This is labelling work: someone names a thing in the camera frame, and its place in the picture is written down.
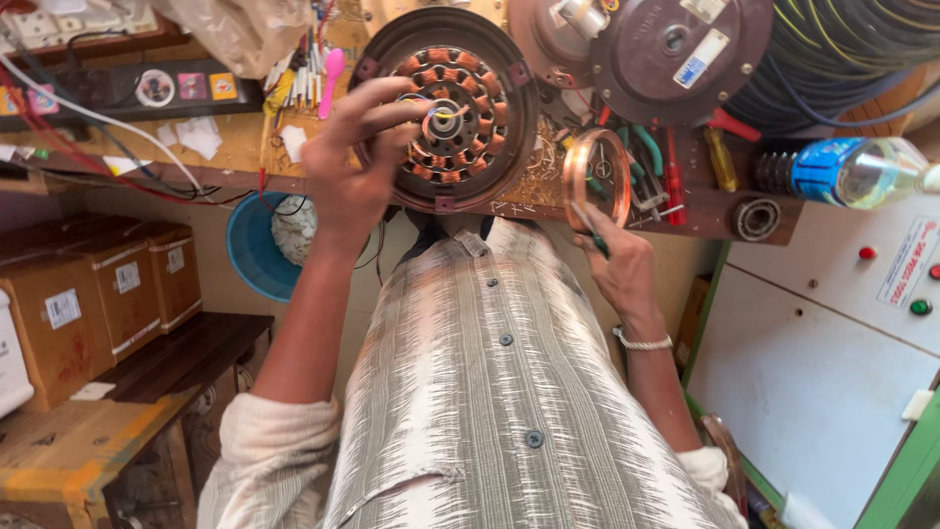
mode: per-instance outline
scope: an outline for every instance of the striped shirt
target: striped shirt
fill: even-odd
[[[743,528],[715,448],[674,454],[570,269],[497,218],[400,265],[337,404],[236,397],[199,526]],[[339,435],[325,508],[312,488]]]

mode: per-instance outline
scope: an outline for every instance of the blue bucket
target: blue bucket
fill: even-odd
[[[265,191],[264,199],[275,206],[288,193]],[[281,253],[271,235],[274,212],[252,193],[235,208],[228,218],[226,247],[235,271],[255,292],[274,301],[287,303],[300,277],[301,267]]]

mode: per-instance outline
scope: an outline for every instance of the person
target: person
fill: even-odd
[[[576,242],[616,309],[630,391],[584,292],[536,225],[496,218],[400,264],[382,289],[346,391],[332,397],[353,267],[383,216],[430,104],[390,103],[408,80],[338,101],[302,150],[319,228],[258,380],[235,397],[201,528],[745,528],[720,492],[653,294],[645,240],[587,214],[609,247]],[[371,164],[348,149],[374,136]],[[327,472],[328,499],[312,484]]]

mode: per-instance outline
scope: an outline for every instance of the silver bracelet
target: silver bracelet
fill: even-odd
[[[669,335],[666,335],[665,340],[660,340],[659,342],[627,342],[626,337],[623,336],[623,330],[620,326],[614,327],[614,335],[620,338],[620,342],[629,350],[632,351],[656,351],[659,349],[672,349],[672,338],[669,338]]]

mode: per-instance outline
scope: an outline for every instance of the shirt sleeve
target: shirt sleeve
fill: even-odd
[[[339,434],[336,399],[285,404],[242,393],[222,417],[222,456],[199,496],[199,529],[312,528],[313,481]]]
[[[747,529],[747,520],[741,516],[737,504],[722,492],[728,482],[728,459],[725,453],[720,448],[705,446],[698,450],[679,452],[676,457],[689,477],[734,520],[735,526]]]

